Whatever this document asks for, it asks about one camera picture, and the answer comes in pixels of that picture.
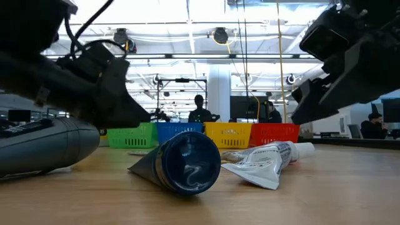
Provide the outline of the grey office chair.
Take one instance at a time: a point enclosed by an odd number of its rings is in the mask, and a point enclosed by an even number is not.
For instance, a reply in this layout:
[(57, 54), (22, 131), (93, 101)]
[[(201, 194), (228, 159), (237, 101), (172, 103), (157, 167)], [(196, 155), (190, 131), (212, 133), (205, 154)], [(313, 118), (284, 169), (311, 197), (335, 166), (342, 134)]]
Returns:
[(363, 135), (361, 134), (360, 128), (357, 124), (349, 124), (349, 131), (351, 133), (352, 139), (362, 139)]

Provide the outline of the person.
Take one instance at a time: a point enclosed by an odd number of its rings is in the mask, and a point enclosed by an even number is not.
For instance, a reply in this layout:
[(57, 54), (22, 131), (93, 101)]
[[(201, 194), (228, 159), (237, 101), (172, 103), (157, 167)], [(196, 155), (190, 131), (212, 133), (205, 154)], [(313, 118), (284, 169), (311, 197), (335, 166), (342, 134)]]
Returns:
[(204, 122), (216, 122), (220, 115), (212, 114), (207, 109), (203, 108), (204, 98), (201, 95), (196, 95), (194, 98), (196, 109), (189, 113), (189, 123), (204, 123)]
[(364, 139), (385, 139), (388, 129), (384, 127), (383, 116), (373, 112), (368, 116), (368, 120), (361, 123), (361, 133)]
[(274, 107), (273, 102), (268, 101), (268, 122), (269, 123), (282, 123), (282, 117), (279, 111)]

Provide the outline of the red plastic basket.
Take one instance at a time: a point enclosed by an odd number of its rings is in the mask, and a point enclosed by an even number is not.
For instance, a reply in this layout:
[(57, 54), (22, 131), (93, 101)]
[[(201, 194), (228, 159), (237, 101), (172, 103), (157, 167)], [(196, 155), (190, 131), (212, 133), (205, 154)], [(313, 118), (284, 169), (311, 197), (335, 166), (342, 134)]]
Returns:
[(249, 147), (262, 146), (274, 141), (298, 141), (300, 125), (291, 123), (253, 124), (249, 138)]

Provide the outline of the white pillar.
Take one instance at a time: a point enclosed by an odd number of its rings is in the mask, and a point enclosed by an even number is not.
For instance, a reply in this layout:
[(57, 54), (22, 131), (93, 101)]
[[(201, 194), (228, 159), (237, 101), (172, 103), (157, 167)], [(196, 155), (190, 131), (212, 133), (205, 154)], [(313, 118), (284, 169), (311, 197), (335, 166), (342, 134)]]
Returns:
[(230, 119), (231, 68), (228, 64), (210, 65), (207, 77), (207, 108), (222, 122)]

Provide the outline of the crumpled clear plastic wrapper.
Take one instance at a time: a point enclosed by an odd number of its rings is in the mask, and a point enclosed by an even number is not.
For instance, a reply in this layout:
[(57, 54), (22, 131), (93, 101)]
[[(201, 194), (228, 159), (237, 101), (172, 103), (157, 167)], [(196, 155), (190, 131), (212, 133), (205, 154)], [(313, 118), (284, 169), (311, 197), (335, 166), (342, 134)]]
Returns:
[(221, 160), (228, 163), (238, 163), (247, 156), (243, 151), (226, 151), (221, 154)]

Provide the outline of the yellow plastic basket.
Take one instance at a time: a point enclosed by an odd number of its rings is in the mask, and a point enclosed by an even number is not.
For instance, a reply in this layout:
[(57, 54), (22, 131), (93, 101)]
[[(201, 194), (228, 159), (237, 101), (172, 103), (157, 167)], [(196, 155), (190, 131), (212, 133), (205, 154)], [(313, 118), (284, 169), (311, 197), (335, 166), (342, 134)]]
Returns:
[(205, 134), (219, 149), (245, 149), (249, 145), (251, 123), (205, 122)]

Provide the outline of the large dark grey bottle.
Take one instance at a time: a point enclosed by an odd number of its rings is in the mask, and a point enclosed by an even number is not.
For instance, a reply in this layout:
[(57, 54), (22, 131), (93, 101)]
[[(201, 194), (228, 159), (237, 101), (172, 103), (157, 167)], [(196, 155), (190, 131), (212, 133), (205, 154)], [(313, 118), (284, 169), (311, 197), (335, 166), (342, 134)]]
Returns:
[(93, 153), (99, 142), (96, 127), (73, 117), (0, 130), (0, 179), (72, 166)]

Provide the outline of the white toothpaste tube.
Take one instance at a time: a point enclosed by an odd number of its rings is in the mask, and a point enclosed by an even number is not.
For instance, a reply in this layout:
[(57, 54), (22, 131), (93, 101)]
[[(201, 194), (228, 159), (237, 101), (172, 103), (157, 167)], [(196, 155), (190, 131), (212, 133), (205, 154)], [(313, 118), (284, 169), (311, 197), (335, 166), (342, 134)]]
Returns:
[(247, 157), (237, 163), (225, 161), (222, 168), (247, 182), (265, 189), (276, 190), (281, 171), (291, 163), (314, 155), (315, 147), (310, 142), (294, 143), (275, 141), (243, 150)]

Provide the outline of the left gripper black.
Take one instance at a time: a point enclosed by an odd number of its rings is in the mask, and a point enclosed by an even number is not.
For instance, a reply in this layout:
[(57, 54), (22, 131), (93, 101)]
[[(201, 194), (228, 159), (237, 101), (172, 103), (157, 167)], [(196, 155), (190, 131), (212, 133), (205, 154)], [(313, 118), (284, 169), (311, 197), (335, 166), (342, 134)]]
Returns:
[(151, 117), (128, 93), (128, 68), (125, 59), (113, 59), (90, 82), (40, 54), (0, 51), (0, 89), (68, 111), (100, 129), (136, 128)]

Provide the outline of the dark desk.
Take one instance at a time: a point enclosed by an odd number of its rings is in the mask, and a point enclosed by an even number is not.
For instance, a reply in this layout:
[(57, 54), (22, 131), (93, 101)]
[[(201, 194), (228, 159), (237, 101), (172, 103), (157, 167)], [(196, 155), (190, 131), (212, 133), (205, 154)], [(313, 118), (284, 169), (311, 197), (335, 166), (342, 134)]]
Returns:
[(299, 143), (326, 144), (337, 146), (352, 146), (360, 148), (391, 149), (400, 151), (400, 140), (382, 139), (345, 139), (345, 138), (303, 138)]

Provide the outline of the dark blue tube blue cap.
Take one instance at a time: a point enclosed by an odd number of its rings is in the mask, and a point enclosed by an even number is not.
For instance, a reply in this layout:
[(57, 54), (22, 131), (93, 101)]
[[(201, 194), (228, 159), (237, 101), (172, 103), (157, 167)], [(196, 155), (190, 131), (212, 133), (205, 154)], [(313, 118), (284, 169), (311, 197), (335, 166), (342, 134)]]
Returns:
[(147, 153), (128, 170), (172, 193), (193, 196), (216, 182), (221, 157), (205, 134), (186, 131)]

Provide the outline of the blue plastic basket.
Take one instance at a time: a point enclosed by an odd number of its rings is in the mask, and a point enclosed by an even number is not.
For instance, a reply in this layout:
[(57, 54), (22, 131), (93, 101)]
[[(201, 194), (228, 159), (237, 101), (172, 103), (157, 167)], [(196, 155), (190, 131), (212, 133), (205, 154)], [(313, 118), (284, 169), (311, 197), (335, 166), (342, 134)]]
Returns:
[(164, 144), (175, 135), (186, 132), (202, 132), (203, 125), (198, 122), (157, 122), (157, 138), (159, 145)]

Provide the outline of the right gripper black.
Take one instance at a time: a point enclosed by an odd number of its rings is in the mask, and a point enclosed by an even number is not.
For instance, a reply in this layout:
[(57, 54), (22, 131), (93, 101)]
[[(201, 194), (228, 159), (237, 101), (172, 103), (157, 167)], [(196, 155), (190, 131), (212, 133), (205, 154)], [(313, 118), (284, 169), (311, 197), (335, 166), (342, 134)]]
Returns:
[(400, 89), (400, 17), (369, 31), (351, 47), (324, 61), (329, 88), (308, 79), (291, 96), (297, 102), (292, 122), (301, 125), (328, 118), (337, 109), (368, 103)]

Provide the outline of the green plastic basket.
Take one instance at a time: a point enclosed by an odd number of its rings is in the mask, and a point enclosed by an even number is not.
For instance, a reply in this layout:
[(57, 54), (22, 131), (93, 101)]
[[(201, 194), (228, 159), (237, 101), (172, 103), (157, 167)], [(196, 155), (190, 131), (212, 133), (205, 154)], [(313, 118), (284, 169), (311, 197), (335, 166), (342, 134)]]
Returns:
[(107, 137), (112, 148), (146, 149), (158, 145), (156, 124), (143, 122), (136, 128), (108, 129)]

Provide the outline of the round black ceiling device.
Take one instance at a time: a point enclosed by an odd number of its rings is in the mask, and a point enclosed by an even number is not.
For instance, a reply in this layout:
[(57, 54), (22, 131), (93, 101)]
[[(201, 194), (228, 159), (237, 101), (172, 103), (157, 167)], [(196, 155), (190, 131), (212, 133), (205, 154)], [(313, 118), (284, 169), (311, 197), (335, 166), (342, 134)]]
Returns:
[(229, 39), (229, 36), (223, 27), (217, 27), (212, 36), (218, 44), (226, 44)]

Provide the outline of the small black monitor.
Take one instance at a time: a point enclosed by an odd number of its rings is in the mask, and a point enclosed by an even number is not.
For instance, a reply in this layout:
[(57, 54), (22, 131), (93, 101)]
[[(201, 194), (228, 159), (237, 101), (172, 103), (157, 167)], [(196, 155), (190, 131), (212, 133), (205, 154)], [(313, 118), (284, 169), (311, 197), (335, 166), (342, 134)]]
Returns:
[(25, 109), (10, 109), (7, 118), (12, 122), (30, 122), (31, 110)]

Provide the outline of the large black monitor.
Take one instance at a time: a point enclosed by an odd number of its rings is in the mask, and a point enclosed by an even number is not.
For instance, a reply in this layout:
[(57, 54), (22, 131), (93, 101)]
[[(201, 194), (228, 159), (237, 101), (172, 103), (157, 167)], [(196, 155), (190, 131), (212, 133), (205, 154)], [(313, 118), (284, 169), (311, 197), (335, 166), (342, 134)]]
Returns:
[(231, 96), (231, 119), (266, 119), (267, 96)]

